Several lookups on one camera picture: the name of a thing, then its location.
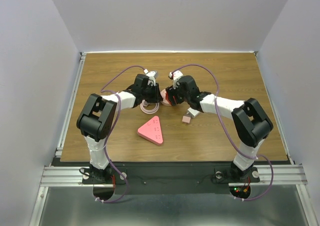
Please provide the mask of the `red cube plug adapter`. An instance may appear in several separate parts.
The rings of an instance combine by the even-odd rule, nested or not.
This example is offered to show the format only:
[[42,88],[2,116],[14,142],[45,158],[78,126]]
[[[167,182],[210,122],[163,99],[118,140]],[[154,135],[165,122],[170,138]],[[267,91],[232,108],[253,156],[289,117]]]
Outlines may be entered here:
[[167,93],[167,94],[166,94],[166,100],[168,101],[168,103],[169,103],[171,106],[175,106],[175,105],[176,105],[174,96],[173,96],[172,94]]

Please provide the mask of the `round pink power socket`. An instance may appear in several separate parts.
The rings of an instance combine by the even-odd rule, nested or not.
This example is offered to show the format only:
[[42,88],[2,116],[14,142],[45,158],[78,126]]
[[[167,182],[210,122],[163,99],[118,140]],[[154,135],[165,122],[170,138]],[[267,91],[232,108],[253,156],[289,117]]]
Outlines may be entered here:
[[161,92],[160,92],[160,95],[162,97],[162,105],[164,106],[167,106],[167,107],[171,107],[172,105],[169,103],[169,101],[167,100],[167,91],[165,89],[163,89]]

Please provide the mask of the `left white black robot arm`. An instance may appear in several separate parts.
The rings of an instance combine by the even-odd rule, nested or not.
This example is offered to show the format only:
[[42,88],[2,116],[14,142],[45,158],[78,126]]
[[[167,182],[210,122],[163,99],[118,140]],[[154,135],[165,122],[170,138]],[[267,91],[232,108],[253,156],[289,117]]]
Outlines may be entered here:
[[111,179],[110,161],[105,155],[106,140],[121,110],[136,108],[142,102],[159,103],[163,100],[157,77],[157,71],[137,74],[133,84],[121,92],[113,92],[105,97],[92,93],[88,97],[76,121],[76,127],[84,136],[90,155],[89,170],[83,171],[82,175],[100,183]]

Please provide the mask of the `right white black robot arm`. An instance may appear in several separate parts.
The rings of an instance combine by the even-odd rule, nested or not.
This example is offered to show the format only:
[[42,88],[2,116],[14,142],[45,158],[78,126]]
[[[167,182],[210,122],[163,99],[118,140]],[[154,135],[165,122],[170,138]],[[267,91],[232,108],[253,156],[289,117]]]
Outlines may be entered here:
[[230,175],[233,180],[242,181],[248,176],[258,158],[259,148],[274,128],[260,103],[255,98],[245,101],[232,100],[200,91],[195,79],[190,75],[183,75],[180,71],[171,72],[168,77],[173,84],[165,89],[165,98],[171,106],[186,102],[194,111],[216,114],[229,140],[231,136],[222,117],[233,120],[240,145],[232,143],[237,154],[231,163]]

